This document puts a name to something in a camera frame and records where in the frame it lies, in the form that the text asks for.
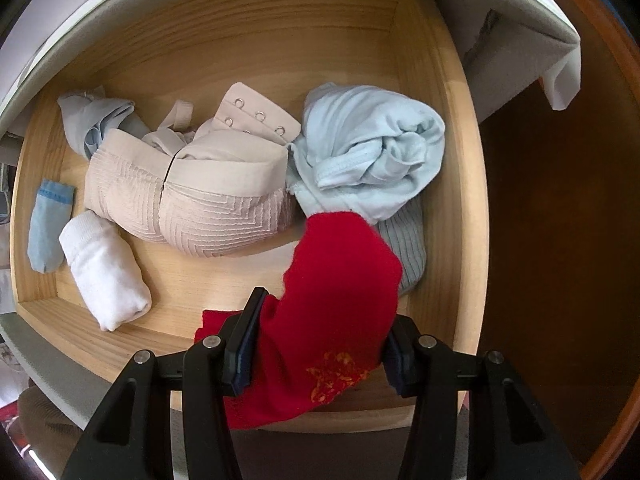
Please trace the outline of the red underwear with orange print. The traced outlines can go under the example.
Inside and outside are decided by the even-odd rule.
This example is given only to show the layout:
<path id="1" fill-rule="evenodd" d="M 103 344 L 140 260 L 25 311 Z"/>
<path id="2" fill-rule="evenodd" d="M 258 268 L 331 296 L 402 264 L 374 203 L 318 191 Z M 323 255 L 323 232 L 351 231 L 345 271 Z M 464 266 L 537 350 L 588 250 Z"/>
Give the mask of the red underwear with orange print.
<path id="1" fill-rule="evenodd" d="M 366 379 L 396 316 L 402 267 L 367 221 L 324 212 L 260 310 L 252 381 L 224 400 L 229 426 L 254 429 L 328 405 Z"/>

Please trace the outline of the grey ribbed underwear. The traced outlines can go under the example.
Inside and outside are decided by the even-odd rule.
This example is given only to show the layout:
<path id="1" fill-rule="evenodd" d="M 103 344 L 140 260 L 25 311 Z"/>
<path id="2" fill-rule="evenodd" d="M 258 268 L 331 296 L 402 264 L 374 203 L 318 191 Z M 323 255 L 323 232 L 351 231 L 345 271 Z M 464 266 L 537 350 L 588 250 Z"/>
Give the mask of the grey ribbed underwear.
<path id="1" fill-rule="evenodd" d="M 398 294 L 404 296 L 416 287 L 426 268 L 421 197 L 409 200 L 393 217 L 378 222 L 373 229 L 401 263 Z"/>

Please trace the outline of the light blue underwear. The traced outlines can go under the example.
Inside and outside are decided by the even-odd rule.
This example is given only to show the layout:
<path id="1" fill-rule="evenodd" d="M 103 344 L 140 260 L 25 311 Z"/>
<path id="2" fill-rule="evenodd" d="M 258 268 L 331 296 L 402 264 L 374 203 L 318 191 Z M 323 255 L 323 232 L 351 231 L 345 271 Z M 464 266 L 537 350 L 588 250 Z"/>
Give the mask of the light blue underwear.
<path id="1" fill-rule="evenodd" d="M 442 168 L 445 122 L 429 105 L 375 86 L 322 84 L 306 96 L 286 189 L 306 216 L 393 217 Z"/>

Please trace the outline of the wooden drawer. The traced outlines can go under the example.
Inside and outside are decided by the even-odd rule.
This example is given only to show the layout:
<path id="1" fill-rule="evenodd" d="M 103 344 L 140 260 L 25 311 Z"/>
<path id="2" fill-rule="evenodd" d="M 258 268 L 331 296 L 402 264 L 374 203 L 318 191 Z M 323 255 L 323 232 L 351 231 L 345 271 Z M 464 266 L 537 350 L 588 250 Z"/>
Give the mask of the wooden drawer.
<path id="1" fill-rule="evenodd" d="M 299 115 L 322 84 L 375 84 L 434 107 L 446 122 L 442 171 L 422 195 L 426 272 L 399 310 L 454 350 L 474 353 L 486 298 L 489 222 L 485 164 L 468 83 L 434 0 L 186 0 L 136 15 L 75 56 L 38 92 L 18 163 L 12 206 L 12 281 L 18 314 L 68 358 L 112 382 L 137 350 L 190 346 L 205 309 L 235 310 L 250 291 L 282 290 L 300 229 L 233 256 L 195 258 L 133 240 L 153 294 L 151 312 L 114 333 L 93 321 L 62 268 L 33 271 L 28 219 L 38 185 L 82 185 L 87 163 L 63 136 L 56 98 L 103 86 L 155 124 L 170 104 L 212 116 L 235 81 Z"/>

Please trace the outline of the white rolled sock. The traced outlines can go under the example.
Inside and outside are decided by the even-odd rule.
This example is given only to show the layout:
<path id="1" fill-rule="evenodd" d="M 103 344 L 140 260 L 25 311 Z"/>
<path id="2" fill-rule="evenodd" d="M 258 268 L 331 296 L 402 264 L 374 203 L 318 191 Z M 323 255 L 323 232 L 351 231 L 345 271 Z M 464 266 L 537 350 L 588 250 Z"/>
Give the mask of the white rolled sock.
<path id="1" fill-rule="evenodd" d="M 114 332 L 149 312 L 149 287 L 112 222 L 87 210 L 66 223 L 58 240 L 80 296 L 101 330 Z"/>

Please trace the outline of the blue cuffed sock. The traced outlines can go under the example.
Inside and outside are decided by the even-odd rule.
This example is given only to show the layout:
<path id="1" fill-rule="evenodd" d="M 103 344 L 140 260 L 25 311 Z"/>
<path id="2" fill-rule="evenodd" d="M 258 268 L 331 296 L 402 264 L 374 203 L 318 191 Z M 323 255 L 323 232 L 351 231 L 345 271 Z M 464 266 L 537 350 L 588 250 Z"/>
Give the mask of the blue cuffed sock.
<path id="1" fill-rule="evenodd" d="M 30 217 L 27 257 L 32 270 L 48 274 L 64 261 L 58 237 L 72 215 L 76 188 L 43 179 Z"/>

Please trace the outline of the beige bra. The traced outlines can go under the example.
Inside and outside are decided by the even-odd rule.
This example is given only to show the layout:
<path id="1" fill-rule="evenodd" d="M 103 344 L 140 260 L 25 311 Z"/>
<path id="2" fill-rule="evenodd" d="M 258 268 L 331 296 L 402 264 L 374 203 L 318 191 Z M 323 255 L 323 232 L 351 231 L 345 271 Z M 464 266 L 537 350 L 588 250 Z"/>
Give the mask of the beige bra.
<path id="1" fill-rule="evenodd" d="M 213 117 L 191 127 L 193 106 L 177 101 L 142 138 L 110 130 L 89 162 L 84 204 L 146 242 L 189 256 L 218 257 L 287 230 L 288 147 L 302 126 L 242 82 Z"/>

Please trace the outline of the pale blue grey folded garment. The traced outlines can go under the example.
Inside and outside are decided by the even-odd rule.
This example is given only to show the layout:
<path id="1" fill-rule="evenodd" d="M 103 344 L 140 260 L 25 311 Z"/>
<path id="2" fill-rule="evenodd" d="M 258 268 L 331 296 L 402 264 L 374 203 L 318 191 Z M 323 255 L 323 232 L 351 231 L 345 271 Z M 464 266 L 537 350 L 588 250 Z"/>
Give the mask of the pale blue grey folded garment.
<path id="1" fill-rule="evenodd" d="M 136 113 L 134 101 L 107 98 L 99 87 L 93 92 L 67 92 L 58 97 L 66 141 L 89 160 L 111 129 L 120 129 L 141 139 L 150 132 Z"/>

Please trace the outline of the grey bed mattress edge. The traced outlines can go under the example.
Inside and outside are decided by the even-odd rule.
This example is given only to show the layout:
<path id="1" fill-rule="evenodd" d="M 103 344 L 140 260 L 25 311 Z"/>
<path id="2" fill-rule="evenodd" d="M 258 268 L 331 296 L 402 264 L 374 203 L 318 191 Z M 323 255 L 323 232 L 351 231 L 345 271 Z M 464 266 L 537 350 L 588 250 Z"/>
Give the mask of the grey bed mattress edge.
<path id="1" fill-rule="evenodd" d="M 1 128 L 86 47 L 152 4 L 174 0 L 27 0 L 1 41 Z M 444 0 L 478 119 L 536 79 L 555 110 L 580 89 L 580 37 L 553 0 Z"/>

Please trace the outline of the brown wooden furniture frame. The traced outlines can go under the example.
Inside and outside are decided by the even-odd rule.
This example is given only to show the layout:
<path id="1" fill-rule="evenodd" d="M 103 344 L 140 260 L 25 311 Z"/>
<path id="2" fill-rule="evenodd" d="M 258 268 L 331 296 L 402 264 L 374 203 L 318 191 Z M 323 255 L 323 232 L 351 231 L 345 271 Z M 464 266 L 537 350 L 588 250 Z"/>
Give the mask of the brown wooden furniture frame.
<path id="1" fill-rule="evenodd" d="M 639 0 L 555 0 L 582 37 L 566 110 L 531 84 L 482 122 L 480 345 L 513 361 L 587 479 L 639 474 Z"/>

